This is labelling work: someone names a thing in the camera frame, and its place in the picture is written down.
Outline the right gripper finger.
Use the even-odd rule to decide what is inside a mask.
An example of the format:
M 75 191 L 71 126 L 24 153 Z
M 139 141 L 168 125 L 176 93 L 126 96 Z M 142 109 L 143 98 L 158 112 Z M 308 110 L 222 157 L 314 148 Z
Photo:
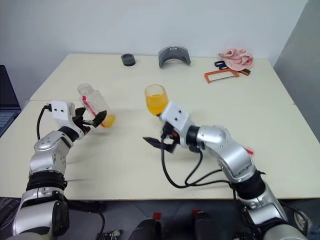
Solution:
M 143 139 L 153 146 L 154 148 L 161 149 L 162 148 L 162 143 L 160 140 L 153 138 L 153 137 L 143 137 Z
M 163 149 L 165 151 L 167 151 L 168 153 L 173 153 L 176 146 L 178 144 L 178 141 L 177 140 L 174 140 L 171 144 L 168 144 L 168 143 L 164 143 L 163 144 Z

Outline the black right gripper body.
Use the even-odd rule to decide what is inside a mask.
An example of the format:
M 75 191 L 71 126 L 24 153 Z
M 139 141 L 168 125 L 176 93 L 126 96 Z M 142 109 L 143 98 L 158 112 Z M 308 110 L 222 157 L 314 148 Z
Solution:
M 179 134 L 174 130 L 174 127 L 166 122 L 162 128 L 161 139 L 164 140 L 167 137 L 173 140 L 173 143 L 179 144 Z

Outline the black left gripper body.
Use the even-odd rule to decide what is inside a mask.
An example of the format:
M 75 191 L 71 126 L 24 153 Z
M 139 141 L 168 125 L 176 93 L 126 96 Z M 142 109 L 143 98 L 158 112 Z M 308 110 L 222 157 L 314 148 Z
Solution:
M 89 131 L 91 130 L 89 126 L 84 125 L 83 123 L 84 117 L 82 115 L 77 115 L 73 117 L 72 120 L 73 120 L 73 123 L 82 130 L 84 135 L 89 133 Z

